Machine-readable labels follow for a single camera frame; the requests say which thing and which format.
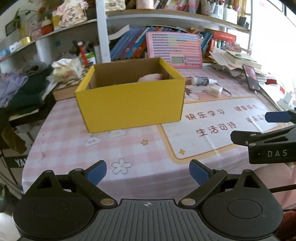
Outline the black smartphone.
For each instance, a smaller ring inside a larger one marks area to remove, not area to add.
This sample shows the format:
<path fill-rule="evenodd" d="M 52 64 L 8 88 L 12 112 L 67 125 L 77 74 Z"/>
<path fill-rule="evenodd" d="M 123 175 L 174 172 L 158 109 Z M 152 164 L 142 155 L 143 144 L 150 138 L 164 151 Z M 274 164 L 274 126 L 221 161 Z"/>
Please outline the black smartphone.
<path fill-rule="evenodd" d="M 245 72 L 245 77 L 249 90 L 259 92 L 260 86 L 254 68 L 245 64 L 243 64 L 242 67 Z"/>

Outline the pink learning tablet board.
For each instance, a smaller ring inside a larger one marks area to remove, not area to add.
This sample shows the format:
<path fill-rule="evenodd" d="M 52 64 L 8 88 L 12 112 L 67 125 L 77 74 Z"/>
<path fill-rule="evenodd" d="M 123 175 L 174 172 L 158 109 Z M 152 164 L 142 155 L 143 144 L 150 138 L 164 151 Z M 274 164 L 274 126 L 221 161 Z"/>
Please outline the pink learning tablet board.
<path fill-rule="evenodd" d="M 149 58 L 162 58 L 174 68 L 201 69 L 203 57 L 200 38 L 181 32 L 146 33 Z"/>

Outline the yellow cardboard box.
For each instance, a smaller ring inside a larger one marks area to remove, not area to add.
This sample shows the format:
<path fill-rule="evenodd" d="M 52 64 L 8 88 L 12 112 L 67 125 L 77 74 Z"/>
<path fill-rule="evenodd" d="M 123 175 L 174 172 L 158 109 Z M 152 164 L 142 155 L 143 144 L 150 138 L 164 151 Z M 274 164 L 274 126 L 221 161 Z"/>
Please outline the yellow cardboard box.
<path fill-rule="evenodd" d="M 138 82 L 149 74 L 162 80 Z M 75 91 L 89 133 L 136 128 L 181 119 L 186 79 L 162 58 L 91 66 Z"/>

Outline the white eraser block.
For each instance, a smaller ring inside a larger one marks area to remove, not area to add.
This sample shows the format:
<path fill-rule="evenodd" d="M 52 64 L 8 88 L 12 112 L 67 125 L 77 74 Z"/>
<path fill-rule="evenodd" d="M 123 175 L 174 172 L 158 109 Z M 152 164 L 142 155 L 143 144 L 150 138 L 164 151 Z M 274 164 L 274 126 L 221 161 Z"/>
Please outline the white eraser block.
<path fill-rule="evenodd" d="M 208 94 L 213 97 L 219 97 L 222 94 L 223 88 L 217 84 L 208 88 Z"/>

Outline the checkered wooden box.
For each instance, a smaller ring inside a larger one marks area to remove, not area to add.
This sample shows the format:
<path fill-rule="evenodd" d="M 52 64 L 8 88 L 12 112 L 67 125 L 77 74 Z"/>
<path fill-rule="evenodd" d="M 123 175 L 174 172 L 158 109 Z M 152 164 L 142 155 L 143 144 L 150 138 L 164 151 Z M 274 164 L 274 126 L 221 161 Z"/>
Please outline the checkered wooden box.
<path fill-rule="evenodd" d="M 54 96 L 55 101 L 61 101 L 61 100 L 75 97 L 75 91 L 76 91 L 77 87 L 79 86 L 79 84 L 81 83 L 81 81 L 83 80 L 83 78 L 85 77 L 85 75 L 89 69 L 90 69 L 90 67 L 85 68 L 82 71 L 81 77 L 77 77 L 75 79 L 60 82 L 59 84 L 57 84 L 53 90 L 53 96 Z"/>

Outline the pink fluffy pompom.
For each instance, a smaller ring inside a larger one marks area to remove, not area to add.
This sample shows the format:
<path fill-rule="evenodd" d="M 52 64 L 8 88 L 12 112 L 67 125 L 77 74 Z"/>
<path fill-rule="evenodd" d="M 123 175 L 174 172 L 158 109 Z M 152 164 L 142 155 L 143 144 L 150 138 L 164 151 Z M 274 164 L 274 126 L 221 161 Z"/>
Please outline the pink fluffy pompom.
<path fill-rule="evenodd" d="M 138 79 L 138 82 L 149 82 L 149 81 L 157 81 L 157 80 L 162 80 L 163 75 L 156 73 L 156 74 L 149 74 L 149 75 L 145 75 L 143 77 L 140 77 Z"/>

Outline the pile of clothes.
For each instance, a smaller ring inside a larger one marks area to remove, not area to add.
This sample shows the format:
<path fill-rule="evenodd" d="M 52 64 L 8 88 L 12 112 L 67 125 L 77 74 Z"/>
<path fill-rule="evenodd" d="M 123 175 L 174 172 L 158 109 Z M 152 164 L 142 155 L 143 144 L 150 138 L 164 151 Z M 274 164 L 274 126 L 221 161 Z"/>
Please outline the pile of clothes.
<path fill-rule="evenodd" d="M 17 72 L 1 74 L 1 109 L 9 115 L 23 115 L 39 109 L 55 86 L 53 67 L 40 61 Z"/>

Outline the row of blue books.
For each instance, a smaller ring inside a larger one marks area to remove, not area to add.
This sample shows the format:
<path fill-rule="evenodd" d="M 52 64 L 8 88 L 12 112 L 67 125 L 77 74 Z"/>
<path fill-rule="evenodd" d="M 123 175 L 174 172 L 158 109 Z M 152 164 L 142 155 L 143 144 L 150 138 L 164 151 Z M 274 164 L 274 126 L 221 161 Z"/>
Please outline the row of blue books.
<path fill-rule="evenodd" d="M 146 33 L 159 31 L 160 26 L 130 27 L 110 49 L 111 61 L 140 58 L 147 50 Z"/>

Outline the stack of papers and books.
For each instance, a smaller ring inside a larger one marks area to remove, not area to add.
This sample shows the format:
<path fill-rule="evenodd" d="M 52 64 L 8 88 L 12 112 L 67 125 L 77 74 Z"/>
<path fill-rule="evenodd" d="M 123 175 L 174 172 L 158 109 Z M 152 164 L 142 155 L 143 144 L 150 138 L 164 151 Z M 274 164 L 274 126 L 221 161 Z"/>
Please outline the stack of papers and books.
<path fill-rule="evenodd" d="M 242 69 L 243 65 L 248 65 L 254 68 L 255 73 L 265 76 L 262 69 L 262 65 L 252 60 L 248 54 L 237 53 L 233 51 L 224 51 L 219 48 L 214 48 L 210 52 L 210 58 L 212 58 L 218 65 L 226 67 L 228 70 L 233 71 L 236 69 Z"/>

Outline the red books row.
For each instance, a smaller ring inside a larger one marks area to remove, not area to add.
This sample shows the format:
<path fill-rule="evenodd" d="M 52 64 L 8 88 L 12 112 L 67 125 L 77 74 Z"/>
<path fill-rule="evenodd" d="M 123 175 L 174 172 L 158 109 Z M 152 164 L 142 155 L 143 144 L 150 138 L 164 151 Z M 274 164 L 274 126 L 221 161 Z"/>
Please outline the red books row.
<path fill-rule="evenodd" d="M 208 44 L 208 51 L 212 51 L 214 46 L 216 46 L 216 42 L 220 41 L 220 47 L 222 47 L 222 43 L 235 43 L 236 42 L 236 36 L 222 32 L 217 30 L 206 30 L 207 33 L 210 33 L 212 37 L 210 38 L 210 42 Z"/>

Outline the white shelf frame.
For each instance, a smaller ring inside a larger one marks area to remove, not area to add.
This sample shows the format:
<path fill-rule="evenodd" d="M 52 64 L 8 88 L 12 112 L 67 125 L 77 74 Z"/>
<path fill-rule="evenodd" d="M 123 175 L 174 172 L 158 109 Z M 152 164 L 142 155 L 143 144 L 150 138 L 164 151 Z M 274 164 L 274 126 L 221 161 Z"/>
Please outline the white shelf frame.
<path fill-rule="evenodd" d="M 1 71 L 10 72 L 22 68 L 28 59 L 50 64 L 59 50 L 55 46 L 57 40 L 62 42 L 72 40 L 99 41 L 99 56 L 102 62 L 110 61 L 108 31 L 117 31 L 126 25 L 130 26 L 168 26 L 180 28 L 196 28 L 203 26 L 207 29 L 226 31 L 228 29 L 251 34 L 252 28 L 245 28 L 213 18 L 211 16 L 172 11 L 167 9 L 131 9 L 120 11 L 105 11 L 103 1 L 96 1 L 97 18 L 74 26 L 58 29 L 48 35 L 41 36 L 18 49 L 15 53 L 1 60 Z"/>

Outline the white tissue pack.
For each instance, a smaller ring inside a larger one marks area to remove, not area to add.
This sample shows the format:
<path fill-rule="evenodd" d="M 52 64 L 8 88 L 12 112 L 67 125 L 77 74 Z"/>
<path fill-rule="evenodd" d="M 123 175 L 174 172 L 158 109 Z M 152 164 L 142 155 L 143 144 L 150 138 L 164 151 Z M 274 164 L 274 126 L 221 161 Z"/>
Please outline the white tissue pack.
<path fill-rule="evenodd" d="M 79 58 L 66 59 L 62 58 L 51 64 L 53 76 L 57 82 L 64 82 L 80 78 L 84 70 Z"/>

